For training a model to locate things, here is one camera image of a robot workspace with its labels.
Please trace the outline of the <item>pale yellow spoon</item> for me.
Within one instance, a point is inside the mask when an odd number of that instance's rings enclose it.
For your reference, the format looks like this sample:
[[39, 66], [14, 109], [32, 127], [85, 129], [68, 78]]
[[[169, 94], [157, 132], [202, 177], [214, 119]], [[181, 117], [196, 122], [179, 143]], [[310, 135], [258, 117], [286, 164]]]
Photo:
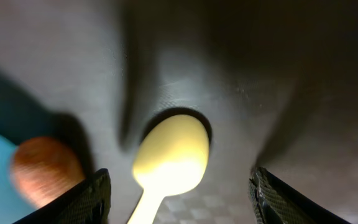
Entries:
[[194, 189], [209, 158], [209, 137], [193, 116], [171, 116], [156, 125], [140, 144], [132, 176], [143, 188], [128, 224], [152, 223], [165, 197]]

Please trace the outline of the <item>dark brown serving tray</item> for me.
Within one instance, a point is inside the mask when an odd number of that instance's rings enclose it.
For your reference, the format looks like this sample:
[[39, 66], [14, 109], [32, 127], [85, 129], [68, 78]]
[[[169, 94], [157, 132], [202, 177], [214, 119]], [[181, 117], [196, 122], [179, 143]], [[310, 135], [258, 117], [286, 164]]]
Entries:
[[156, 223], [253, 223], [253, 166], [358, 223], [358, 1], [0, 1], [0, 133], [107, 168], [109, 223], [142, 193], [143, 135], [177, 113], [211, 154]]

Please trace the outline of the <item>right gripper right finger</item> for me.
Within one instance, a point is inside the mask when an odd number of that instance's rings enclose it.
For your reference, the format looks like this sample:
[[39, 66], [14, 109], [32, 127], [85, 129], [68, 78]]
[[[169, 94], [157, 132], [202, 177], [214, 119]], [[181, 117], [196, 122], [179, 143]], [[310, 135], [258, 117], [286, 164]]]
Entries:
[[349, 224], [263, 167], [250, 173], [249, 199], [258, 224]]

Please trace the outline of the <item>orange carrot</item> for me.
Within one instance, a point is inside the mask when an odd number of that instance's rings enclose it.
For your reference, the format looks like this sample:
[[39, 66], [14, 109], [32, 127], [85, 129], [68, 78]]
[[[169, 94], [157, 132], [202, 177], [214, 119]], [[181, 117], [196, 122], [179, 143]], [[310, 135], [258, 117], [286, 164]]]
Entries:
[[73, 150], [47, 136], [20, 144], [9, 171], [16, 190], [35, 208], [46, 206], [85, 179]]

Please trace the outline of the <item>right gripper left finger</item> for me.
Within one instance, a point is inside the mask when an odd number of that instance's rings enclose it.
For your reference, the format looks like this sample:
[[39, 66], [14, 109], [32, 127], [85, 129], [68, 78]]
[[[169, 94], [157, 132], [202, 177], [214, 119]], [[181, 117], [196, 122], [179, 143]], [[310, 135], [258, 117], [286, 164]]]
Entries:
[[111, 179], [103, 168], [14, 224], [106, 224], [110, 208]]

